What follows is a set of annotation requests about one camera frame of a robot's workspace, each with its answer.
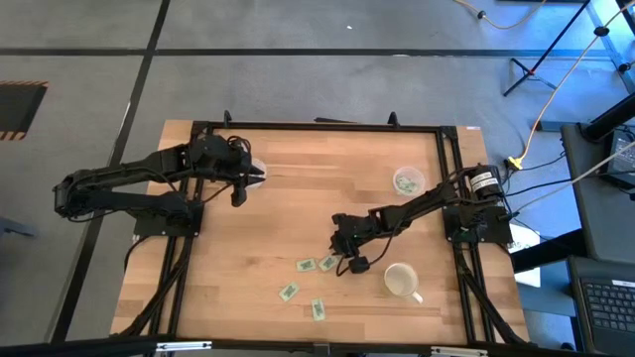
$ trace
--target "tripod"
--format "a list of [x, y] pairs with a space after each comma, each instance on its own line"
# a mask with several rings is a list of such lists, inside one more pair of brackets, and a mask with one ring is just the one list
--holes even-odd
[[540, 57], [540, 59], [538, 59], [538, 61], [536, 62], [536, 64], [534, 64], [534, 66], [532, 68], [527, 68], [524, 64], [520, 63], [519, 60], [517, 59], [513, 59], [511, 58], [511, 61], [513, 63], [515, 63], [516, 65], [518, 65], [519, 67], [521, 67], [523, 69], [523, 76], [518, 79], [516, 81], [516, 83], [514, 83], [511, 87], [509, 87], [509, 89], [507, 89], [504, 93], [503, 96], [507, 96], [509, 93], [511, 93], [514, 89], [516, 89], [516, 87], [518, 87], [520, 84], [522, 84], [525, 80], [539, 80], [542, 81], [545, 85], [547, 85], [549, 88], [551, 89], [556, 89], [556, 86], [553, 85], [552, 83], [550, 83], [548, 80], [538, 76], [536, 74], [536, 70], [538, 69], [538, 66], [540, 66], [540, 64], [543, 62], [543, 60], [545, 60], [547, 58], [547, 56], [549, 55], [549, 53], [554, 49], [554, 47], [556, 46], [556, 44], [558, 43], [558, 41], [565, 35], [565, 33], [567, 32], [567, 30], [569, 29], [569, 27], [572, 26], [573, 22], [575, 21], [575, 19], [577, 19], [577, 17], [579, 16], [579, 14], [582, 13], [582, 11], [586, 8], [586, 5], [588, 5], [588, 3], [590, 2], [590, 0], [586, 0], [584, 1], [584, 3], [582, 4], [582, 6], [580, 6], [580, 8], [577, 10], [577, 12], [575, 13], [575, 15], [573, 15], [573, 17], [570, 19], [569, 23], [565, 26], [565, 28], [558, 34], [558, 36], [556, 37], [556, 39], [552, 42], [552, 44], [549, 46], [549, 48], [543, 53], [543, 55]]

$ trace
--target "wooden tabletop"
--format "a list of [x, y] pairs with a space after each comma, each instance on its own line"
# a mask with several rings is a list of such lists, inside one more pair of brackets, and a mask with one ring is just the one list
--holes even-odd
[[[480, 130], [457, 129], [463, 164], [486, 163]], [[191, 121], [167, 121], [160, 149], [186, 143], [190, 130]], [[366, 215], [372, 207], [406, 202], [392, 185], [400, 167], [417, 168], [426, 177], [426, 189], [434, 187], [441, 180], [434, 135], [255, 129], [214, 133], [248, 139], [253, 157], [267, 166], [267, 180], [248, 189], [247, 201], [238, 208], [230, 204], [230, 189], [205, 207], [192, 248], [179, 337], [466, 343], [453, 255], [438, 211], [414, 221], [365, 274], [338, 278], [334, 269], [296, 270], [297, 261], [328, 254], [334, 213]], [[203, 198], [219, 187], [208, 182]], [[152, 194], [166, 189], [164, 184], [149, 186]], [[155, 292], [166, 240], [150, 238], [132, 254], [113, 332], [127, 327]], [[374, 259], [385, 243], [378, 239], [364, 245], [362, 255]], [[509, 257], [493, 244], [481, 244], [480, 253], [488, 295], [516, 333], [527, 339]], [[396, 262], [418, 272], [424, 303], [387, 293], [383, 273]], [[278, 292], [290, 282], [300, 290], [283, 302]], [[325, 321], [314, 322], [313, 298], [322, 299]], [[477, 307], [472, 297], [482, 339]], [[161, 330], [168, 315], [166, 307]]]

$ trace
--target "dollar bill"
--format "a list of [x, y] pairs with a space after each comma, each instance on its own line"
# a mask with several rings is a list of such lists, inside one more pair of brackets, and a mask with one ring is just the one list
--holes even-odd
[[311, 308], [314, 310], [314, 321], [322, 321], [326, 319], [326, 312], [324, 311], [324, 303], [321, 301], [321, 298], [312, 299]]
[[303, 261], [296, 262], [296, 268], [298, 272], [308, 272], [316, 269], [316, 260], [313, 258], [304, 259]]
[[289, 301], [295, 294], [298, 293], [298, 290], [300, 289], [300, 287], [298, 287], [298, 284], [296, 284], [295, 282], [291, 282], [289, 285], [285, 286], [284, 289], [282, 289], [278, 295], [280, 296], [280, 298], [282, 300], [284, 300], [285, 302]]
[[334, 267], [337, 262], [339, 262], [339, 257], [329, 255], [320, 260], [318, 265], [323, 272], [326, 272], [330, 268]]

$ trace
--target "mug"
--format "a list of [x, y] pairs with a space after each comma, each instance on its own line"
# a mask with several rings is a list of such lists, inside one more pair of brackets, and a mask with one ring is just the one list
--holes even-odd
[[388, 267], [384, 272], [384, 284], [390, 293], [397, 297], [413, 297], [418, 303], [424, 302], [424, 298], [417, 293], [417, 272], [406, 263], [395, 263]]

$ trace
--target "computer keyboard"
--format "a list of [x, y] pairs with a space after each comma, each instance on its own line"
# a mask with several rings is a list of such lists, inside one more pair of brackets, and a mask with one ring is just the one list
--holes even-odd
[[635, 289], [582, 283], [593, 327], [635, 333]]

